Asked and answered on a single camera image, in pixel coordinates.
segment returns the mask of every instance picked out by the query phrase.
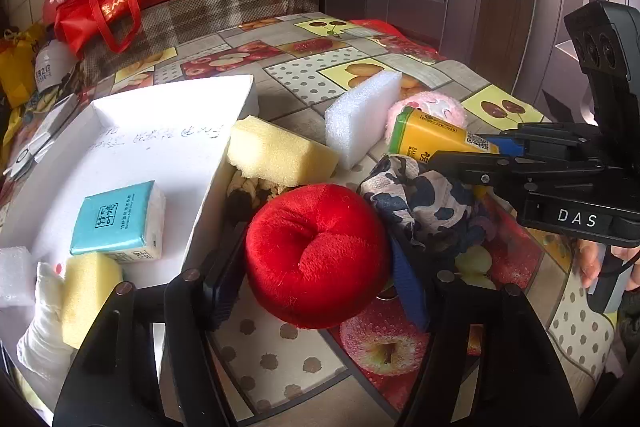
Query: checkered fabric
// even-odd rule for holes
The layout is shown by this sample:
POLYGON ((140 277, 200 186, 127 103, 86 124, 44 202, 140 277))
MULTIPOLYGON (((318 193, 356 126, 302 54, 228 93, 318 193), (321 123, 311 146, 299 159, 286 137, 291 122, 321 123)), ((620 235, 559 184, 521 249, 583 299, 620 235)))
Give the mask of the checkered fabric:
MULTIPOLYGON (((142 27, 124 53, 114 54, 101 36, 88 42, 84 70, 89 84, 95 84, 137 60, 193 39, 245 22, 317 10, 318 0, 170 0, 142 12, 142 27)), ((117 41, 130 26, 130 17, 110 25, 117 41)))

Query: pink plush toy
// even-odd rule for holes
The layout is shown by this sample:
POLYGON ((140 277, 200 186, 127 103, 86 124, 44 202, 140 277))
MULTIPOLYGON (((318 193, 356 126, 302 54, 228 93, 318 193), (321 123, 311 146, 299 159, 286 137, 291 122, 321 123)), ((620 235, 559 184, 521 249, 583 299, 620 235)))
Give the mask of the pink plush toy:
POLYGON ((393 133, 394 125, 396 124, 396 117, 406 105, 466 129, 465 109, 458 100, 439 92, 423 91, 400 100, 391 106, 386 117, 385 141, 387 143, 391 141, 391 133, 393 133))

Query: blue packaging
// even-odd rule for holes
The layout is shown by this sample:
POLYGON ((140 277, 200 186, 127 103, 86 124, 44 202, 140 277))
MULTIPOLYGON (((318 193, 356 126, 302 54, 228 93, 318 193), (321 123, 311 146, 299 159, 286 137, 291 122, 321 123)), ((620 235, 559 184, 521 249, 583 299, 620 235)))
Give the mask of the blue packaging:
POLYGON ((84 198, 71 255, 98 251, 119 263, 159 259, 164 207, 164 194, 154 181, 84 198))

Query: screw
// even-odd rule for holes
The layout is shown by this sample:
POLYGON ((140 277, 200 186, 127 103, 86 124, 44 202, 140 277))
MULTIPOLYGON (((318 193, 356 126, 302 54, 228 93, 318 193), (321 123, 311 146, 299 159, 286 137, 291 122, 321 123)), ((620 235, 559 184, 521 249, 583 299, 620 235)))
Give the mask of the screw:
POLYGON ((116 286, 118 295, 126 295, 133 289, 133 285, 129 281, 123 281, 116 286))
POLYGON ((455 278, 456 276, 453 275, 453 273, 450 272, 449 270, 440 270, 438 272, 438 279, 441 282, 446 282, 446 283, 453 282, 455 278))
POLYGON ((181 277, 186 281, 194 281, 198 277, 200 277, 200 270, 198 270, 196 268, 190 268, 190 269, 185 270, 184 272, 182 272, 181 277))
POLYGON ((503 286, 503 288, 504 288, 504 291, 508 293, 508 295, 511 295, 511 297, 517 297, 522 292, 520 289, 520 286, 512 282, 508 282, 503 286))

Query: white foam block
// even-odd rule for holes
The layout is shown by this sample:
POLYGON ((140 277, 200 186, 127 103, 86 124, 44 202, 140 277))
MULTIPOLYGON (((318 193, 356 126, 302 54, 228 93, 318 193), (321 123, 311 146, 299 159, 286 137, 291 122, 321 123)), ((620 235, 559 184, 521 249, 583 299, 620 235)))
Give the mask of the white foam block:
POLYGON ((340 166, 351 169, 385 132, 386 114, 400 97, 397 71, 380 71, 347 91, 326 110, 326 144, 340 154, 340 166))

